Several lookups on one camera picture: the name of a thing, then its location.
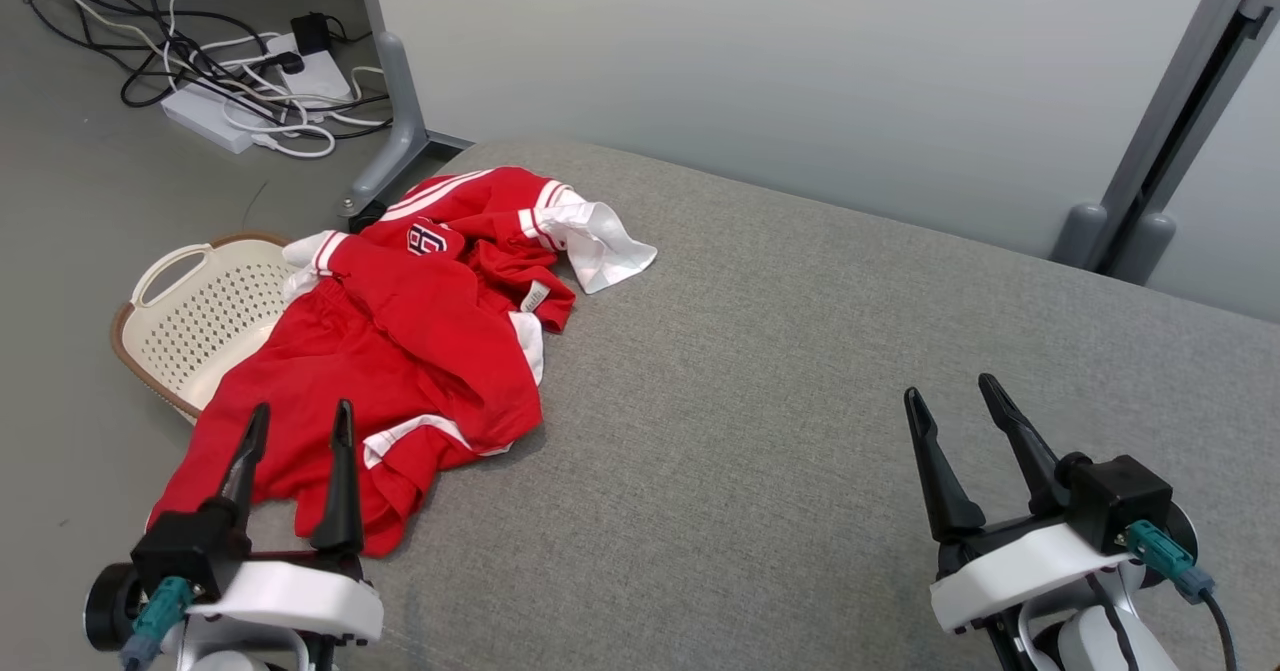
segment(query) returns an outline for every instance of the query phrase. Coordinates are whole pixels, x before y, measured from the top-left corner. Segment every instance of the red clothing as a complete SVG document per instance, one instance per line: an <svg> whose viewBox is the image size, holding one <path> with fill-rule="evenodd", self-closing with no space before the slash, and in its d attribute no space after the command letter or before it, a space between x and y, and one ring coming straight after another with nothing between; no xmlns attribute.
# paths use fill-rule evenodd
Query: red clothing
<svg viewBox="0 0 1280 671"><path fill-rule="evenodd" d="M503 452L541 421L539 325L563 329L575 298L549 269L559 250L589 293L654 256L612 210L525 169L429 179L358 237L292 243L285 257L303 268L287 284L292 302L264 347L224 375L152 519L216 493L266 401L253 499L296 498L294 530L310 537L334 407L348 398L365 552L389 553L436 469Z"/></svg>

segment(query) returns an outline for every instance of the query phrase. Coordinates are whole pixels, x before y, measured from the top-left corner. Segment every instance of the white wall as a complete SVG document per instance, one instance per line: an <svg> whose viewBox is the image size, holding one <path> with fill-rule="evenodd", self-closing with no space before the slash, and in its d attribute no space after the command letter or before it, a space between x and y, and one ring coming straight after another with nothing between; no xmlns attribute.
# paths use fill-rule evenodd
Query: white wall
<svg viewBox="0 0 1280 671"><path fill-rule="evenodd" d="M1178 186L1147 286L1280 321L1280 37L1272 35Z"/></svg>
<svg viewBox="0 0 1280 671"><path fill-rule="evenodd" d="M380 0L426 125L553 132L1046 256L1199 0Z"/></svg>

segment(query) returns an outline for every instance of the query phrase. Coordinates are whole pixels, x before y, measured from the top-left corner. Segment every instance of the black caster wheel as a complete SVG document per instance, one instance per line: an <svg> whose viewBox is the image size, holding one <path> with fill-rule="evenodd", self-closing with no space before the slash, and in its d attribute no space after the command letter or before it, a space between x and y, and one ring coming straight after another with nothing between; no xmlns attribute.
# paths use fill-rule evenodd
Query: black caster wheel
<svg viewBox="0 0 1280 671"><path fill-rule="evenodd" d="M142 583L132 563L102 569L84 599L84 636L97 651L120 651L142 608Z"/></svg>
<svg viewBox="0 0 1280 671"><path fill-rule="evenodd" d="M370 201L367 206L360 210L360 214L347 219L347 229L353 234L358 234L369 228L375 220L381 219L385 213L387 205L384 202Z"/></svg>

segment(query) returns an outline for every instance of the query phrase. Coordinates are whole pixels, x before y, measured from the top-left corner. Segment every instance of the gray table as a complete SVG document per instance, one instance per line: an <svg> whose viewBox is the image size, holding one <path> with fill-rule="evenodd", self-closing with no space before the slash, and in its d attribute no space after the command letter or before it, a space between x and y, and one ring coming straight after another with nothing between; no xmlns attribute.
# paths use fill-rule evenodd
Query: gray table
<svg viewBox="0 0 1280 671"><path fill-rule="evenodd" d="M346 667L995 667L929 610L901 406L923 389L988 519L1024 513L979 371L1057 452L1170 480L1242 667L1280 661L1280 327L580 143L481 143L448 170L507 164L609 202L658 261L579 300L548 338L545 424L444 474L370 563L387 631ZM1204 607L1138 603L1184 670L1220 667Z"/></svg>

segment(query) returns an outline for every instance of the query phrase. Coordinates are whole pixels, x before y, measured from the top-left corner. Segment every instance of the laundry basket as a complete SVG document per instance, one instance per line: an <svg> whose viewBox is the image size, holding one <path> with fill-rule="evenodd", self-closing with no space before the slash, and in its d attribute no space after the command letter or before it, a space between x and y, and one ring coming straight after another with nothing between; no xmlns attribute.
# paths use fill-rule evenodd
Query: laundry basket
<svg viewBox="0 0 1280 671"><path fill-rule="evenodd" d="M115 356L195 423L223 375L262 347L284 311L280 288L297 271L280 255L287 243L239 233L160 257L115 315ZM152 293L166 269L193 256L201 256L193 269Z"/></svg>

